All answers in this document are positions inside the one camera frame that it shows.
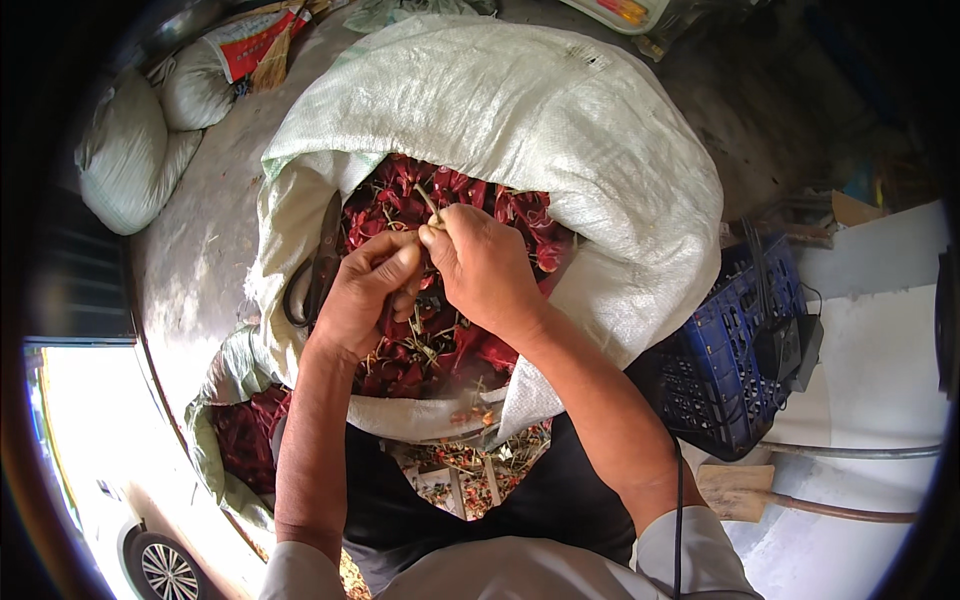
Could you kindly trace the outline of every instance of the blue plastic crate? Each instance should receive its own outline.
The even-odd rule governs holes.
[[[806,313],[783,234],[764,240],[778,316]],[[741,244],[723,251],[720,276],[683,327],[651,348],[660,416],[678,437],[726,460],[742,458],[769,431],[789,390],[760,376],[751,347],[760,324],[756,273]]]

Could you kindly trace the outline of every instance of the white shirt sleeve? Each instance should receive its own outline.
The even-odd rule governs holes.
[[[673,593],[676,531],[677,511],[670,511],[650,523],[636,544],[636,572],[667,595]],[[681,593],[762,600],[747,581],[743,563],[714,511],[706,506],[684,507],[681,538]]]
[[[299,541],[278,543],[267,562],[260,600],[288,598],[346,598],[339,568],[326,554],[309,544]]]

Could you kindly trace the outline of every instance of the straw broom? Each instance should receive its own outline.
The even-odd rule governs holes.
[[[270,45],[267,54],[257,64],[253,70],[253,89],[257,91],[269,91],[283,83],[287,78],[287,53],[290,52],[290,34],[300,18],[300,13],[306,8],[306,2],[300,5],[297,14],[292,21],[287,23],[280,35],[274,39]]]

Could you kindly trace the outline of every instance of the wooden shovel handle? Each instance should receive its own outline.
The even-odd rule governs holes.
[[[782,493],[767,492],[764,494],[768,502],[783,508],[806,511],[816,515],[836,516],[869,523],[912,523],[917,518],[916,513],[880,513],[877,511],[859,511],[809,500],[800,500]]]

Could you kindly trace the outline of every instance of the car wheel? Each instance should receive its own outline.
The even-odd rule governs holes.
[[[204,600],[209,583],[183,546],[154,532],[133,538],[126,555],[127,573],[143,600]]]

